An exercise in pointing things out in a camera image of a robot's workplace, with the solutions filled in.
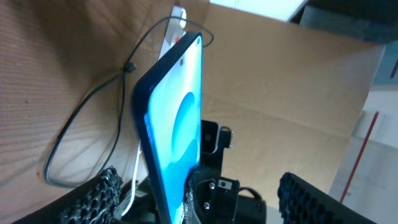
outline black phone mount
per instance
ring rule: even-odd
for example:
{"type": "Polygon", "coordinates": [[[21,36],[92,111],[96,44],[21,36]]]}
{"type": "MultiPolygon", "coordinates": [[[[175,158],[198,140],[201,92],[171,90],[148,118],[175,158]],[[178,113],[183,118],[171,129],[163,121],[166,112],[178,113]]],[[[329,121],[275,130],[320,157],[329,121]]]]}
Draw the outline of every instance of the black phone mount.
{"type": "MultiPolygon", "coordinates": [[[[221,176],[224,149],[231,148],[233,134],[228,127],[202,120],[200,166],[191,170],[185,184],[185,223],[266,223],[266,202],[261,196],[240,187],[238,180],[221,176]],[[242,190],[254,197],[239,195],[242,190]]],[[[138,185],[132,208],[121,220],[158,223],[149,179],[138,185]]]]}

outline white wall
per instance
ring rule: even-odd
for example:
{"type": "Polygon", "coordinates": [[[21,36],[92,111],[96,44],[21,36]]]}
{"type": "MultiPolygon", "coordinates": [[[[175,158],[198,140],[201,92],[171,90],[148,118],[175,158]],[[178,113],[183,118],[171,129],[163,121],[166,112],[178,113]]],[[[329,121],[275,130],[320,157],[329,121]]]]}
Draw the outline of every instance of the white wall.
{"type": "Polygon", "coordinates": [[[398,89],[375,86],[369,92],[349,149],[330,190],[339,200],[374,113],[379,117],[343,202],[376,223],[395,223],[398,212],[398,89]]]}
{"type": "MultiPolygon", "coordinates": [[[[339,200],[364,139],[351,138],[329,195],[339,200]]],[[[369,141],[343,202],[376,223],[396,223],[398,150],[369,141]]]]}
{"type": "Polygon", "coordinates": [[[370,140],[398,147],[398,90],[372,90],[369,92],[353,136],[365,138],[373,115],[379,111],[370,140]]]}
{"type": "Polygon", "coordinates": [[[304,0],[210,0],[210,2],[287,21],[302,5],[304,0]]]}
{"type": "Polygon", "coordinates": [[[280,216],[279,209],[267,206],[267,224],[283,224],[284,220],[280,216]]]}

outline smartphone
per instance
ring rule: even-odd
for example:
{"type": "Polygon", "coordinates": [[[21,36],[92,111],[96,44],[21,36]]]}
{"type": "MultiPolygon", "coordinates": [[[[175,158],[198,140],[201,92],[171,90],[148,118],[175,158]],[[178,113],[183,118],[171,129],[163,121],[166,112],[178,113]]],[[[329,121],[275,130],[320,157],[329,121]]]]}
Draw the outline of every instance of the smartphone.
{"type": "Polygon", "coordinates": [[[137,83],[132,111],[162,223],[180,224],[200,164],[203,38],[187,32],[137,83]]]}

